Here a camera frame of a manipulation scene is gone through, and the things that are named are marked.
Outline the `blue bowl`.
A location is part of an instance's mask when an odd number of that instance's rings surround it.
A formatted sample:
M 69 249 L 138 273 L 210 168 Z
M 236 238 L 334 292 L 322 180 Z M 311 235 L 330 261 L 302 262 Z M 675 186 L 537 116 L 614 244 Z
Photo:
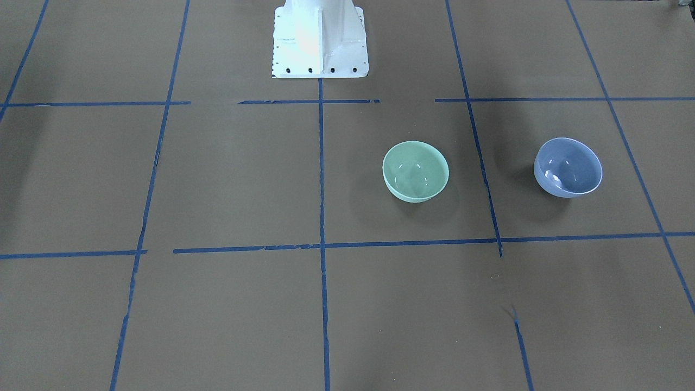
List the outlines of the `blue bowl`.
M 534 159 L 536 182 L 552 196 L 576 198 L 589 194 L 602 183 L 603 166 L 594 151 L 568 137 L 548 140 Z

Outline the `white pedestal column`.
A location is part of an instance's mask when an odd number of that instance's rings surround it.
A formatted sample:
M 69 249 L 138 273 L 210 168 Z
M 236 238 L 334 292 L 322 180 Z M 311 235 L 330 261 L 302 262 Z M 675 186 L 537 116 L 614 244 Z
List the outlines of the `white pedestal column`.
M 353 1 L 285 1 L 275 8 L 273 78 L 364 78 L 368 73 L 365 15 Z

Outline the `green bowl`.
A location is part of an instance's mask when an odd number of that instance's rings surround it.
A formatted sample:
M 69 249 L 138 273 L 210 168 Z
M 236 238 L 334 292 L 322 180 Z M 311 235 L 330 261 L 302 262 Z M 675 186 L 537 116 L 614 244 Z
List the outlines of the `green bowl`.
M 421 141 L 404 141 L 387 151 L 382 161 L 384 183 L 395 198 L 423 203 L 447 186 L 450 168 L 444 155 Z

